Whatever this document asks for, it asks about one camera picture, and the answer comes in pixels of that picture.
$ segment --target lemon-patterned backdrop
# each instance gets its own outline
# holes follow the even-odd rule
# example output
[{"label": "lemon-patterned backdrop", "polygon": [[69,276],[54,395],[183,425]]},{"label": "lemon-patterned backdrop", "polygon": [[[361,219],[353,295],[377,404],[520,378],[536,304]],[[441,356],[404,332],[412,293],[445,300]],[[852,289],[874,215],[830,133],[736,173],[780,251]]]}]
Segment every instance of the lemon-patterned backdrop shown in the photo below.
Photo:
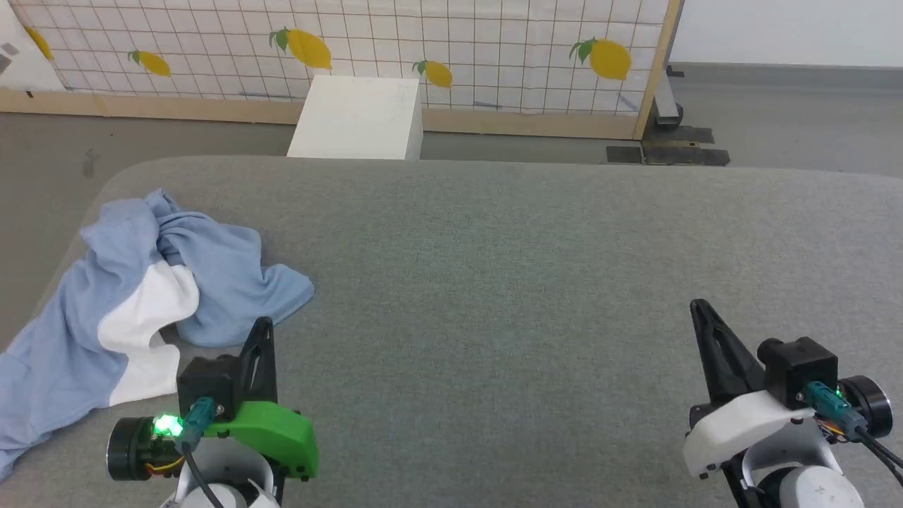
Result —
[{"label": "lemon-patterned backdrop", "polygon": [[668,0],[11,4],[76,92],[300,101],[317,74],[406,77],[428,108],[635,116]]}]

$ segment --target gray floor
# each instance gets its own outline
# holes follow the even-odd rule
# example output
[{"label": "gray floor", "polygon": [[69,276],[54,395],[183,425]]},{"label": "gray floor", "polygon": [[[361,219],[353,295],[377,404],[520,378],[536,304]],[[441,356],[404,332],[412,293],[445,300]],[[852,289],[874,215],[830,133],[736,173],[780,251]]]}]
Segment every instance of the gray floor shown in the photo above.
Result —
[{"label": "gray floor", "polygon": [[[674,83],[684,123],[712,127],[732,165],[903,176],[900,91]],[[290,126],[0,114],[0,337],[27,321],[113,174],[166,156],[283,155],[292,133]],[[609,144],[427,133],[422,158],[599,164]]]}]

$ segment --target gray table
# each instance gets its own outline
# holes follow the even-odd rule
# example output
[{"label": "gray table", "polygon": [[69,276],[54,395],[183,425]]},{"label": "gray table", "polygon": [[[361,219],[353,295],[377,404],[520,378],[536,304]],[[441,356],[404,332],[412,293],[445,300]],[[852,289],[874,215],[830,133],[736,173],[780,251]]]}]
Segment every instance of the gray table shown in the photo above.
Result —
[{"label": "gray table", "polygon": [[[159,186],[257,228],[265,262],[317,287],[276,328],[280,401],[321,447],[286,506],[732,506],[681,457],[705,400],[694,297],[750,347],[811,335],[903,400],[899,180],[196,157],[124,171],[86,220]],[[117,419],[174,408],[95,411],[26,454],[0,505],[157,506],[175,483],[112,482],[105,444]],[[903,430],[886,442],[903,451]],[[868,506],[903,503],[865,449],[835,451]]]}]

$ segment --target towel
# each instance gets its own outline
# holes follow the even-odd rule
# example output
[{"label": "towel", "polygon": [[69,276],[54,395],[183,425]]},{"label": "towel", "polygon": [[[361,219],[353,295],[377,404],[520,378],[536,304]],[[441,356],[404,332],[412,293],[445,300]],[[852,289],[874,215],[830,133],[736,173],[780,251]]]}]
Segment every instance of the towel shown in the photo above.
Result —
[{"label": "towel", "polygon": [[163,190],[103,205],[88,251],[0,354],[0,481],[17,457],[94,408],[174,393],[176,323],[201,346],[242,343],[257,317],[279,323],[310,279],[262,268],[260,235],[182,210]]}]

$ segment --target white box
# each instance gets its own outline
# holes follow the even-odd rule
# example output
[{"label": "white box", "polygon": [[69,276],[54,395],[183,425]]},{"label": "white box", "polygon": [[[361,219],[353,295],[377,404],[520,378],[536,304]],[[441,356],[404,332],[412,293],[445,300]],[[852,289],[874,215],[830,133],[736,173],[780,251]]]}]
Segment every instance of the white box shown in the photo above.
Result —
[{"label": "white box", "polygon": [[423,139],[418,80],[320,75],[287,156],[415,160]]}]

